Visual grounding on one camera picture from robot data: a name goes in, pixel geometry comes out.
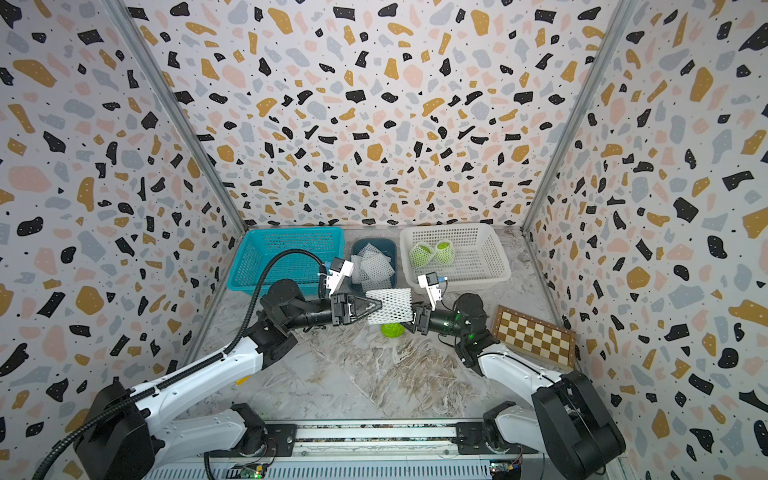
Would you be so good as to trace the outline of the green custard apple dark spots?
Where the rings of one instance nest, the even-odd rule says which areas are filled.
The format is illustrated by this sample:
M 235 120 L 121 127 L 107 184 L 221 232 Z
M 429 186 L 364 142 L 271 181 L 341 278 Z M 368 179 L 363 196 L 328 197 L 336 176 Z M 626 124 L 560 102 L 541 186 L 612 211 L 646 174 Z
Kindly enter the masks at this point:
M 405 327 L 397 323 L 383 324 L 381 333 L 387 338 L 397 338 L 405 333 Z

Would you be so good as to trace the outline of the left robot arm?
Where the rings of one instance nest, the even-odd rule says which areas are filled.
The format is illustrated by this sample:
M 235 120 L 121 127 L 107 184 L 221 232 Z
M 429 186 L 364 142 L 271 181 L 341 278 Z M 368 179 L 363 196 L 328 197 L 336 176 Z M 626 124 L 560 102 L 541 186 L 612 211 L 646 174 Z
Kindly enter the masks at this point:
M 206 417 L 178 417 L 282 359 L 297 343 L 295 330 L 349 325 L 381 307 L 377 299 L 346 292 L 308 300 L 294 281 L 274 283 L 251 305 L 251 324 L 235 347 L 152 382 L 133 388 L 116 382 L 99 392 L 87 416 L 91 427 L 74 440 L 83 469 L 91 479 L 141 479 L 163 464 L 212 451 L 275 454 L 264 421 L 244 403 Z

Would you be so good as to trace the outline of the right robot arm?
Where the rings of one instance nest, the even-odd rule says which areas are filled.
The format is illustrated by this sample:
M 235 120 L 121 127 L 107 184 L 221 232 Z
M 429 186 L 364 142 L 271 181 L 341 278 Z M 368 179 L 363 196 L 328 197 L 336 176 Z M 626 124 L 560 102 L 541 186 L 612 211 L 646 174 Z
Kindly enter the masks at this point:
M 589 378 L 548 369 L 496 339 L 478 295 L 461 295 L 450 310 L 422 303 L 411 310 L 406 329 L 450 338 L 464 367 L 520 399 L 486 411 L 481 423 L 462 425 L 455 440 L 460 448 L 498 454 L 533 449 L 566 479 L 586 479 L 625 452 L 626 441 Z

